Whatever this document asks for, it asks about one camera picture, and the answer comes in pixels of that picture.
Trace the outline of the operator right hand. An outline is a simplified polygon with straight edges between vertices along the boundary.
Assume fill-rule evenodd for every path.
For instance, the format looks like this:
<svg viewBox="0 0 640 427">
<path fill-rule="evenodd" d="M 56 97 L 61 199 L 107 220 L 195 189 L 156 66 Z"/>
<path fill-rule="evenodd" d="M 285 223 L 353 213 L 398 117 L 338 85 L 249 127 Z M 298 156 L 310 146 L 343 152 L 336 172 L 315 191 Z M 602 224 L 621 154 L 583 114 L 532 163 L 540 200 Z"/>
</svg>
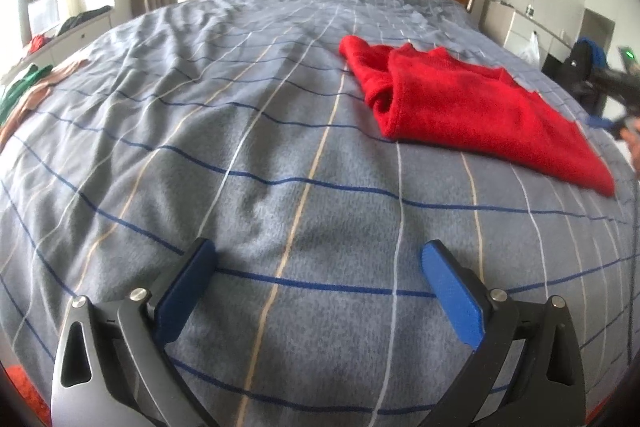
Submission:
<svg viewBox="0 0 640 427">
<path fill-rule="evenodd" d="M 628 148 L 630 154 L 630 165 L 634 168 L 636 177 L 640 176 L 640 122 L 637 117 L 626 116 L 622 119 L 623 126 L 620 127 L 620 139 Z"/>
</svg>

